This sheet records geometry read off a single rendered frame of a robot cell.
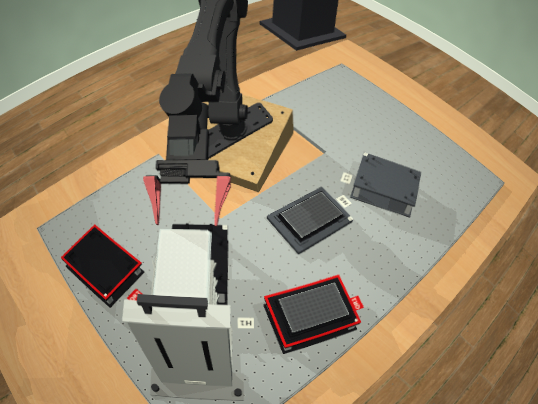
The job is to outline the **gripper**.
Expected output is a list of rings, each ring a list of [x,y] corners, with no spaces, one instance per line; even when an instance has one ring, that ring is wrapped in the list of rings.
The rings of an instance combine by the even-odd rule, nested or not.
[[[218,160],[156,160],[156,170],[160,171],[161,179],[157,175],[143,177],[152,204],[155,224],[159,225],[161,184],[190,184],[190,179],[187,178],[217,178],[215,200],[215,227],[217,227],[221,208],[231,188],[230,173],[220,173],[218,164]]]

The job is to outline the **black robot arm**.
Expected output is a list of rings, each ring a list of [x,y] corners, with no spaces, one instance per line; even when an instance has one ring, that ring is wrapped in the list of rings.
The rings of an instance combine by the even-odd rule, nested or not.
[[[193,35],[159,97],[169,117],[166,160],[208,160],[273,122],[261,103],[242,104],[237,80],[237,33],[248,0],[198,2]],[[218,124],[209,131],[208,118]]]

